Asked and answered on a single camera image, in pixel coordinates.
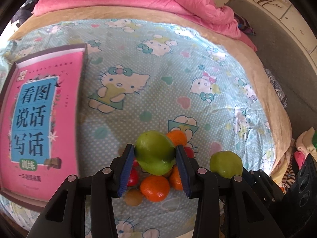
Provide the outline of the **orange tangerine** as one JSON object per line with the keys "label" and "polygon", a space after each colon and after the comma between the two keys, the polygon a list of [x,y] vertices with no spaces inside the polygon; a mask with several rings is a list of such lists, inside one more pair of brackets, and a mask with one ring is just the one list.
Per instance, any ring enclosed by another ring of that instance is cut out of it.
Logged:
{"label": "orange tangerine", "polygon": [[175,165],[172,169],[171,175],[169,176],[169,183],[172,188],[178,191],[183,191],[182,181],[178,167]]}
{"label": "orange tangerine", "polygon": [[170,139],[175,147],[178,145],[186,146],[187,144],[187,137],[180,130],[170,131],[166,134],[166,136]]}
{"label": "orange tangerine", "polygon": [[148,176],[140,184],[140,191],[150,202],[165,200],[170,191],[170,184],[163,176]]}

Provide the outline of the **dark patterned pillow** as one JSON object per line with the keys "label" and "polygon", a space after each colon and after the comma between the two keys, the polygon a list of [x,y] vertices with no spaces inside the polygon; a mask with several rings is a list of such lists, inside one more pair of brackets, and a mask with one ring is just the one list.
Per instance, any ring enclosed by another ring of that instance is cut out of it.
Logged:
{"label": "dark patterned pillow", "polygon": [[247,34],[247,35],[250,35],[250,36],[255,36],[256,35],[256,32],[254,31],[254,29],[252,28],[250,23],[245,18],[243,18],[242,16],[234,13],[234,19],[238,23],[239,30],[242,31],[244,34]]}

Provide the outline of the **beige bed mattress cover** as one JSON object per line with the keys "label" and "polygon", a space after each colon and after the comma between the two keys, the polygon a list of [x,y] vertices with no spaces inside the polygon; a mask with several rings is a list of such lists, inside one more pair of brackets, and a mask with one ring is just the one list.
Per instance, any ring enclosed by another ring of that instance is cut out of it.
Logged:
{"label": "beige bed mattress cover", "polygon": [[273,166],[270,171],[273,173],[281,167],[279,161],[291,144],[292,127],[290,119],[266,75],[262,62],[256,53],[240,40],[220,35],[170,12],[115,6],[64,9],[48,12],[41,16],[31,16],[11,36],[11,39],[18,40],[33,30],[59,22],[110,18],[141,19],[150,22],[173,23],[183,27],[189,27],[198,31],[203,38],[225,47],[228,53],[242,64],[268,119],[271,135],[275,143],[275,156],[273,157]]}

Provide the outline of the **red cherry tomato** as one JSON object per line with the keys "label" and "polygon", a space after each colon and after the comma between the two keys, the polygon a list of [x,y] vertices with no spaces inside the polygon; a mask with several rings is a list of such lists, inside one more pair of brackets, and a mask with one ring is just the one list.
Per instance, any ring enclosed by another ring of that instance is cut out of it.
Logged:
{"label": "red cherry tomato", "polygon": [[130,177],[128,179],[127,186],[133,187],[136,186],[139,182],[139,174],[138,171],[135,168],[131,169]]}
{"label": "red cherry tomato", "polygon": [[194,151],[193,151],[193,149],[191,147],[187,147],[186,146],[186,147],[184,147],[184,150],[185,150],[188,158],[194,158],[195,157],[195,153],[194,153]]}
{"label": "red cherry tomato", "polygon": [[134,161],[133,161],[133,167],[136,168],[136,167],[138,167],[138,166],[139,166],[139,163],[137,162],[136,159],[134,159]]}

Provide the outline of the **hello kitty blue bedsheet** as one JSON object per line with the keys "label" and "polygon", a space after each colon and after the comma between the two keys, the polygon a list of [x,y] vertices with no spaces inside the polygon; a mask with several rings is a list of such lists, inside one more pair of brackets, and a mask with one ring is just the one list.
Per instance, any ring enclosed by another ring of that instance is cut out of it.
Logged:
{"label": "hello kitty blue bedsheet", "polygon": [[[203,168],[228,150],[247,170],[270,173],[275,143],[242,64],[190,28],[136,19],[48,25],[1,48],[1,90],[23,55],[73,44],[88,48],[77,112],[79,177],[108,167],[150,130],[182,131]],[[32,228],[35,211],[11,200],[6,206]]]}

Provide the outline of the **pink book box tray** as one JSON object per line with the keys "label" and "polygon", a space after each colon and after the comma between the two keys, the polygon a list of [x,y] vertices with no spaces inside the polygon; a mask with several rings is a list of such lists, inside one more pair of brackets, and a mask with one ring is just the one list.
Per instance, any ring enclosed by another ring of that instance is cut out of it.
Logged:
{"label": "pink book box tray", "polygon": [[77,112],[86,44],[23,55],[1,90],[1,195],[40,212],[79,173]]}

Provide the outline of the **small brown-green kiwi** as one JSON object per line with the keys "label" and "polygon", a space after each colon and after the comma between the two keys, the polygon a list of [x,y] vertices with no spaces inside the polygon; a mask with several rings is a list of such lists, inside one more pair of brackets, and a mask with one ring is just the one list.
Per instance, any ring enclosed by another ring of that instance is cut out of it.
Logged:
{"label": "small brown-green kiwi", "polygon": [[143,201],[143,194],[138,189],[130,189],[125,193],[124,201],[128,206],[139,206]]}

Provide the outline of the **green apple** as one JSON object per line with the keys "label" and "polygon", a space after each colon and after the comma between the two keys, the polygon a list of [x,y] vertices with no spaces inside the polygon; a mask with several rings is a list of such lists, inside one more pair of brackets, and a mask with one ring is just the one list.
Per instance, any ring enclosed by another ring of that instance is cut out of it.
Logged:
{"label": "green apple", "polygon": [[217,152],[210,158],[210,171],[228,179],[235,175],[241,176],[243,173],[242,160],[231,151]]}
{"label": "green apple", "polygon": [[163,176],[175,164],[175,146],[164,134],[151,130],[139,135],[135,143],[135,158],[149,174]]}

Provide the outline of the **clothes pile beside bed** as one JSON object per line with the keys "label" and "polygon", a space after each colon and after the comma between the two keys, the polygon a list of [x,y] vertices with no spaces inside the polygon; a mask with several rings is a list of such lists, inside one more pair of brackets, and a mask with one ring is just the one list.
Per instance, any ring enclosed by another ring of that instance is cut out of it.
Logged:
{"label": "clothes pile beside bed", "polygon": [[292,139],[290,147],[270,175],[283,193],[294,184],[309,155],[316,160],[316,130],[313,127],[301,133],[296,140]]}

